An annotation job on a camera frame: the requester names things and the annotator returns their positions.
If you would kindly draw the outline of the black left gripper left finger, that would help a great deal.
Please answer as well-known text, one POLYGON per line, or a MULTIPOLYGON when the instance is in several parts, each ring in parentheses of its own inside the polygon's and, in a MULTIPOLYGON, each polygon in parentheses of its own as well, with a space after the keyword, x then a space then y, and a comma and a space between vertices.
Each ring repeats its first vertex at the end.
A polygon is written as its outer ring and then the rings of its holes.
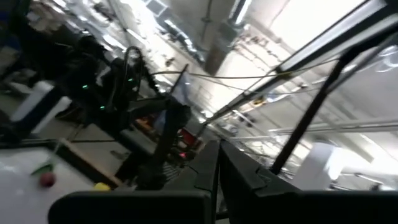
POLYGON ((54 202, 49 224, 214 224, 220 144, 210 141, 162 190, 74 192, 54 202))

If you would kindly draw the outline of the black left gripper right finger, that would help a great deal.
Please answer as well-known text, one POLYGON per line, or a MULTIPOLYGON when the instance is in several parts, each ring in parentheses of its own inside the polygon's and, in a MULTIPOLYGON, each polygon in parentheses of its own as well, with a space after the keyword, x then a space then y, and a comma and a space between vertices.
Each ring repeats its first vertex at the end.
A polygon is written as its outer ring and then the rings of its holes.
POLYGON ((220 184, 231 223, 397 224, 397 192, 300 190, 225 140, 220 184))

